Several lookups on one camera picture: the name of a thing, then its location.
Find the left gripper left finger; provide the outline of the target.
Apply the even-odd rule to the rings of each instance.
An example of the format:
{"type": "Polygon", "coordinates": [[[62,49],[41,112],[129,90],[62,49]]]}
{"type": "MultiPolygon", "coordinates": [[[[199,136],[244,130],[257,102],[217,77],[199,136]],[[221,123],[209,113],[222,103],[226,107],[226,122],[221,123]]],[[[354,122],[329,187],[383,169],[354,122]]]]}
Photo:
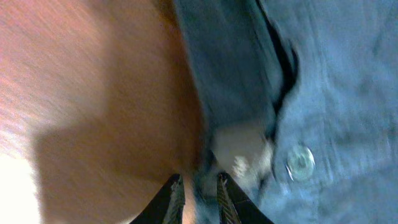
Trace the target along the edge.
{"type": "Polygon", "coordinates": [[[130,224],[182,224],[185,192],[180,174],[173,174],[130,224]]]}

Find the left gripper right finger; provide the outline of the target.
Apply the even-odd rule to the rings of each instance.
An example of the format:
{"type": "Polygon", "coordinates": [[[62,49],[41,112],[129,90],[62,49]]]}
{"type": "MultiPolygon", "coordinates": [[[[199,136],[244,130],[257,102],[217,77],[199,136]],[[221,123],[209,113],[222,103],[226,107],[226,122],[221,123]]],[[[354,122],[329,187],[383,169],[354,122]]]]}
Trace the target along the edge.
{"type": "Polygon", "coordinates": [[[226,172],[218,174],[217,201],[221,224],[274,224],[226,172]]]}

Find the navy blue shorts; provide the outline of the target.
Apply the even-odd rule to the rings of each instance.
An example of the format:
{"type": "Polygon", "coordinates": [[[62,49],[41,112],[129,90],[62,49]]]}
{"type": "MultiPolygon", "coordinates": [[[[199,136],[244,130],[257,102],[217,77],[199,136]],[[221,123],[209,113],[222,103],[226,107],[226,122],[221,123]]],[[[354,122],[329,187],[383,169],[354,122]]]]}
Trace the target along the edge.
{"type": "Polygon", "coordinates": [[[205,116],[198,223],[229,172],[274,223],[397,222],[396,1],[175,1],[205,116]]]}

